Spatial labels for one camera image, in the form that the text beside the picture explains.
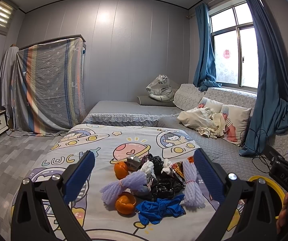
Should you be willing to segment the person's right hand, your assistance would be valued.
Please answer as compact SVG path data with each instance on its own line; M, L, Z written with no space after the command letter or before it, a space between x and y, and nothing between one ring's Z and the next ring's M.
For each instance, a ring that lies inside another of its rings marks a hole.
M283 208L281 209L279 213L279 218L276 221L277 233L280 232L280 229L286 222L287 208L288 208L288 193L285 194L283 201Z

